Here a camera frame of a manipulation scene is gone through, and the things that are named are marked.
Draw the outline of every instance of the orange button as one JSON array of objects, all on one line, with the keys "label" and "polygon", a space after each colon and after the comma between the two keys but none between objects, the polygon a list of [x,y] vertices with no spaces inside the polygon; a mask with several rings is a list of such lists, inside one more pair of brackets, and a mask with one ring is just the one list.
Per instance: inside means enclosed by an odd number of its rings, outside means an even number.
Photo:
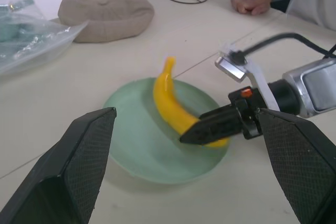
[{"label": "orange button", "polygon": [[251,89],[245,89],[240,93],[241,97],[243,98],[249,98],[252,96],[252,90]]}]

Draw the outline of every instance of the table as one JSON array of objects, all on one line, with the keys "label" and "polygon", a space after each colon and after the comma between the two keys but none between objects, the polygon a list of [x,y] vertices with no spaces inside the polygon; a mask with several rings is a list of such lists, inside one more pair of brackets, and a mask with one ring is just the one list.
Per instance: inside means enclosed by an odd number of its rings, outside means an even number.
[{"label": "table", "polygon": [[[251,17],[229,0],[181,5],[149,0],[155,17],[140,36],[107,44],[73,44],[59,59],[0,81],[0,208],[71,121],[99,109],[123,84],[157,76],[164,59],[177,59],[175,76],[203,89],[220,104],[237,84],[214,66],[225,42],[244,48],[265,37],[296,31],[331,48],[335,33],[271,10]],[[275,44],[253,57],[269,81],[319,55],[295,41]],[[331,112],[314,118],[330,139]],[[131,177],[111,160],[90,223],[298,223],[272,172],[260,137],[235,136],[228,154],[206,178],[163,186]]]}]

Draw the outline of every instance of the green plate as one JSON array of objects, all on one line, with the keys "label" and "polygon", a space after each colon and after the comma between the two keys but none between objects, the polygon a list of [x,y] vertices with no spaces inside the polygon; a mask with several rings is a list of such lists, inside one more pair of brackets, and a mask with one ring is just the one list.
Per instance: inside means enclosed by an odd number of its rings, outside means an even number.
[{"label": "green plate", "polygon": [[[227,148],[181,144],[179,135],[160,117],[153,100],[154,78],[131,82],[105,103],[117,108],[110,157],[131,175],[161,184],[192,181],[212,170]],[[218,108],[203,91],[174,81],[176,97],[189,113],[199,116]]]}]

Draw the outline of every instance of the white shirt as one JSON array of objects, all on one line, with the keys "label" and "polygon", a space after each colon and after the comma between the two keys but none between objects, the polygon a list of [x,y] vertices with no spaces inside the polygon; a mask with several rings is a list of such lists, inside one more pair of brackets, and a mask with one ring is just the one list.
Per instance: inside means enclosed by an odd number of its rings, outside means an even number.
[{"label": "white shirt", "polygon": [[292,0],[287,13],[336,31],[336,0]]}]

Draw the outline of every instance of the banana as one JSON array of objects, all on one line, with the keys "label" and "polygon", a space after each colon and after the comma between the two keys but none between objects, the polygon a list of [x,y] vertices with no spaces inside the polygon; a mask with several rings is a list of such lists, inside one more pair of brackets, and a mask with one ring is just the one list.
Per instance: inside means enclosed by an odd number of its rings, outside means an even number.
[{"label": "banana", "polygon": [[[179,104],[174,95],[174,83],[172,69],[175,65],[175,58],[166,59],[163,72],[154,83],[153,96],[156,108],[162,119],[167,122],[179,135],[184,134],[192,125],[199,121],[198,118],[190,115]],[[214,143],[207,144],[207,147],[224,147],[228,144],[228,138],[220,139]]]}]

